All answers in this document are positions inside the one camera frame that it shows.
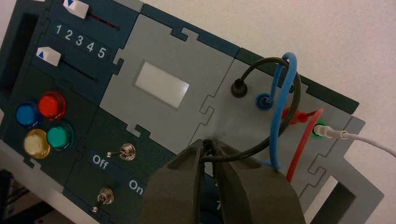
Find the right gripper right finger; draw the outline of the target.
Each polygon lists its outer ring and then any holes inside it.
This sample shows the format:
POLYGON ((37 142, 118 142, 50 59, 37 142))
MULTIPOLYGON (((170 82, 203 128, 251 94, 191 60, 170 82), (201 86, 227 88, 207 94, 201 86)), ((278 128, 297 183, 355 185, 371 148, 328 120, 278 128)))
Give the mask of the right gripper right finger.
POLYGON ((225 224, 304 224, 298 196, 286 177, 252 157, 214 162, 225 224))

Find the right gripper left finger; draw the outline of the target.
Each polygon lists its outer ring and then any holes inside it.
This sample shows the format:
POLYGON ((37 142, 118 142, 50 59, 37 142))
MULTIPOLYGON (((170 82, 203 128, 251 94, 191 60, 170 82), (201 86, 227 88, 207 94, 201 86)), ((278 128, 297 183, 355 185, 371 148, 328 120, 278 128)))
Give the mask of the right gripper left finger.
POLYGON ((197 224, 204 144, 196 140, 150 177, 143 194, 141 224, 197 224))

